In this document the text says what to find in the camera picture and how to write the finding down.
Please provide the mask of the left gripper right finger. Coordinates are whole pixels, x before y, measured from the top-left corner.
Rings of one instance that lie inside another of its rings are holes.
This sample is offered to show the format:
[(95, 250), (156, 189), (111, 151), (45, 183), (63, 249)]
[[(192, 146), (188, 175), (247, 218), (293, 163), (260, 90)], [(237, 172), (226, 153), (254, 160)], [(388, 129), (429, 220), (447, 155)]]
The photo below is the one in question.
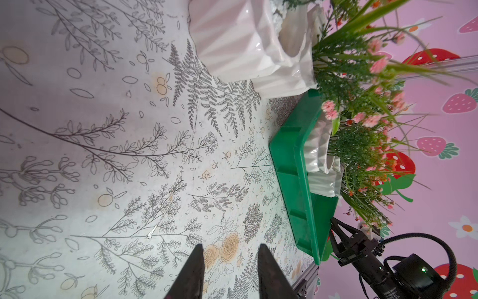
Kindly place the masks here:
[(266, 244), (259, 246), (257, 268), (260, 299), (297, 298), (296, 292), (287, 281)]

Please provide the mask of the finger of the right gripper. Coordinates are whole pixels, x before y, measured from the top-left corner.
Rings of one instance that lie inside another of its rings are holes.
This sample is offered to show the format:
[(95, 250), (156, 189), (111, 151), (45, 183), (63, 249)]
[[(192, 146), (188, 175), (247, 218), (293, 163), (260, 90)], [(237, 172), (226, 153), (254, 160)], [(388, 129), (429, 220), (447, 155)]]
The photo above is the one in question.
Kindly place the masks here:
[(329, 239), (331, 242), (333, 253), (337, 258), (342, 258), (343, 253), (346, 248), (343, 243), (343, 240), (346, 238), (346, 235), (342, 231), (339, 225), (331, 224), (331, 230), (329, 232)]
[(344, 243), (350, 243), (355, 237), (358, 237), (360, 230), (354, 228), (337, 218), (331, 219), (331, 230), (337, 235), (337, 237)]

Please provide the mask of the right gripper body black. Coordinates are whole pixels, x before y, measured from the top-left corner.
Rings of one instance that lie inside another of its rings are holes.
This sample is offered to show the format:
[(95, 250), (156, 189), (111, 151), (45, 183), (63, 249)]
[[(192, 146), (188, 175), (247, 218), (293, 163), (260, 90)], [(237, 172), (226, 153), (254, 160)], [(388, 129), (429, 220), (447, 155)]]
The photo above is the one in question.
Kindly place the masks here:
[(364, 233), (337, 234), (337, 262), (341, 267), (352, 265), (358, 273), (384, 273), (377, 258), (380, 242), (381, 239), (370, 239)]

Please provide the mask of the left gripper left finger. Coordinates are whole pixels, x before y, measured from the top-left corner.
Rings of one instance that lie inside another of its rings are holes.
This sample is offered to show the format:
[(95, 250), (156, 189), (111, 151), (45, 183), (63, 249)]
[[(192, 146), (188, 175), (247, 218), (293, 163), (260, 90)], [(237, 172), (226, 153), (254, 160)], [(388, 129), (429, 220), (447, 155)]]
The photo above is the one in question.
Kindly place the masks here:
[(201, 299), (204, 291), (204, 248), (195, 246), (164, 299)]

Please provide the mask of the green plastic storage tray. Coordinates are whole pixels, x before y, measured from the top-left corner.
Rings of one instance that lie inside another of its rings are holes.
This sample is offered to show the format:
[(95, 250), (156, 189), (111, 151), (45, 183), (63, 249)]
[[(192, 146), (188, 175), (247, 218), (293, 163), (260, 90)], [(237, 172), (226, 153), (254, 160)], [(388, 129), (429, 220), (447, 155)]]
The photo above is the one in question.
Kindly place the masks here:
[(297, 248), (320, 265), (338, 198), (310, 192), (304, 145), (321, 116), (322, 94), (306, 92), (272, 138), (269, 149)]

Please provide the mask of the pink flower pot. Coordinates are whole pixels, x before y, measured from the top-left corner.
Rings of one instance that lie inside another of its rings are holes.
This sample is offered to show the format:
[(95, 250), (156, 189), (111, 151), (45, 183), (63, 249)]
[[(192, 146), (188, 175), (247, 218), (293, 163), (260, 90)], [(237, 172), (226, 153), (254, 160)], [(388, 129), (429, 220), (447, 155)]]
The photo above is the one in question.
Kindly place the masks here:
[(380, 208), (393, 208), (391, 194), (409, 188), (415, 176), (395, 148), (392, 128), (381, 115), (344, 122), (319, 117), (303, 149), (311, 193), (342, 198), (348, 213), (367, 225), (390, 225)]
[(209, 73), (250, 81), (263, 98), (317, 89), (344, 100), (362, 87), (434, 70), (381, 53), (410, 34), (376, 26), (403, 1), (192, 1), (189, 32)]

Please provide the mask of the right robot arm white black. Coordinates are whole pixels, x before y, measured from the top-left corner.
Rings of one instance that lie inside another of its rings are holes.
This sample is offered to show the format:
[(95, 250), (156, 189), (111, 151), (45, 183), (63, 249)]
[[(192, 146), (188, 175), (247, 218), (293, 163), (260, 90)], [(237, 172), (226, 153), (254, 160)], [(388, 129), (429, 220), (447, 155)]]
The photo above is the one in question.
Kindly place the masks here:
[[(329, 238), (338, 264), (341, 267), (353, 265), (358, 271), (362, 290), (366, 292), (365, 284), (368, 284), (380, 299), (441, 299), (458, 273), (453, 250), (430, 234), (408, 233), (382, 240), (370, 239), (362, 230), (332, 218)], [(408, 257), (391, 255), (382, 262), (378, 260), (386, 245), (413, 238), (432, 240), (445, 250), (449, 260), (445, 278), (416, 254)]]

